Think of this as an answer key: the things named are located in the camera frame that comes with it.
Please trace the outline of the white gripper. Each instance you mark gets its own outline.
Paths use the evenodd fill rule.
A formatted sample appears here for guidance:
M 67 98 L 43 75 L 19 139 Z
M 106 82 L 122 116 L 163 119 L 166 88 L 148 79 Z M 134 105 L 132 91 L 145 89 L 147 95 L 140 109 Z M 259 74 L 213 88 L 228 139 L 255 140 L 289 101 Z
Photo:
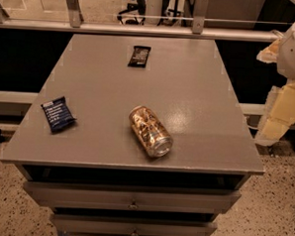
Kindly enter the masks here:
M 258 123 L 254 141 L 272 146 L 295 124 L 295 23 L 285 34 L 273 31 L 277 39 L 256 55 L 265 63 L 277 63 L 278 72 L 290 78 L 282 87 L 272 86 Z

